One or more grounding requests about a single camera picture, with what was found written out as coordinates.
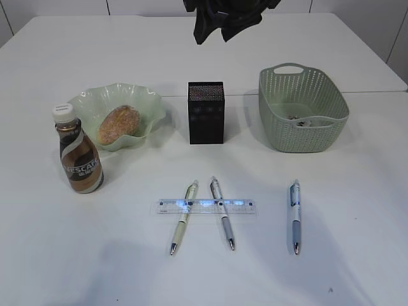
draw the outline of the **basket handle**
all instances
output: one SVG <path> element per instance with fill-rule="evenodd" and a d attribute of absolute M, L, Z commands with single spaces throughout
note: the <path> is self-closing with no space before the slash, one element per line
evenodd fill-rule
<path fill-rule="evenodd" d="M 302 71 L 301 71 L 301 72 L 297 72 L 297 73 L 277 73 L 277 72 L 275 71 L 276 69 L 284 68 L 284 67 L 297 67 L 297 68 L 302 69 Z M 296 63 L 294 63 L 294 62 L 286 62 L 286 63 L 284 63 L 284 64 L 280 64 L 280 65 L 277 65 L 277 66 L 275 66 L 275 67 L 272 67 L 271 69 L 272 69 L 273 73 L 275 73 L 276 75 L 281 75 L 281 74 L 299 75 L 299 74 L 303 73 L 303 72 L 305 71 L 305 69 L 308 69 L 308 67 L 303 66 L 303 65 L 301 65 L 301 64 L 296 64 Z"/>

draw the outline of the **pen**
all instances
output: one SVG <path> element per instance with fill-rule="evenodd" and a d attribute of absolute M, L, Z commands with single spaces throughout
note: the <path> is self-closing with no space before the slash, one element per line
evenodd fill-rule
<path fill-rule="evenodd" d="M 222 197 L 222 191 L 219 186 L 218 180 L 215 177 L 212 177 L 212 181 L 210 184 L 211 188 L 211 193 L 214 199 L 223 199 Z M 230 223 L 230 219 L 228 217 L 227 209 L 225 208 L 225 203 L 223 205 L 218 205 L 219 210 L 221 211 L 221 222 L 222 226 L 224 228 L 225 236 L 227 238 L 227 241 L 229 242 L 229 246 L 231 247 L 231 250 L 235 250 L 235 239 L 234 239 L 234 234 L 232 232 L 232 227 Z"/>
<path fill-rule="evenodd" d="M 298 180 L 291 186 L 291 206 L 292 206 L 292 237 L 293 250 L 296 255 L 300 253 L 302 244 L 302 231 L 300 228 L 300 184 Z"/>
<path fill-rule="evenodd" d="M 186 196 L 184 197 L 185 199 L 194 199 L 197 195 L 198 191 L 198 181 L 195 180 L 187 189 Z M 187 223 L 189 220 L 190 216 L 190 210 L 191 207 L 190 205 L 187 204 L 186 206 L 187 212 L 185 214 L 182 214 L 180 216 L 180 219 L 178 220 L 176 230 L 174 232 L 173 240 L 171 241 L 171 248 L 170 248 L 170 255 L 173 255 L 177 249 L 177 247 L 180 245 L 181 240 L 183 239 L 184 232 L 186 231 Z"/>

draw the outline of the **nescafe bottle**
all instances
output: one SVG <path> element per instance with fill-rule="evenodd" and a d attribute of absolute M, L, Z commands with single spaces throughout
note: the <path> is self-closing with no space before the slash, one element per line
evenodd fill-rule
<path fill-rule="evenodd" d="M 103 171 L 95 145 L 81 128 L 71 104 L 52 110 L 60 138 L 62 167 L 71 187 L 78 193 L 91 193 L 103 183 Z"/>

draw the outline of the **bread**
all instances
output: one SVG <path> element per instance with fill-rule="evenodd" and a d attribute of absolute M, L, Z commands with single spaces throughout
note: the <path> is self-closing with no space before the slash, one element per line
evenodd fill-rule
<path fill-rule="evenodd" d="M 123 135 L 133 135 L 139 126 L 140 114 L 132 106 L 122 105 L 112 110 L 98 131 L 98 142 L 109 145 Z"/>

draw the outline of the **plastic ruler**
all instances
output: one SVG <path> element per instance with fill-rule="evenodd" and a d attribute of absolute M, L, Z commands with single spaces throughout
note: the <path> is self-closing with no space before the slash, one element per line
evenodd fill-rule
<path fill-rule="evenodd" d="M 158 214 L 223 214 L 224 205 L 229 214 L 256 214 L 255 202 L 242 199 L 161 199 L 157 203 Z"/>

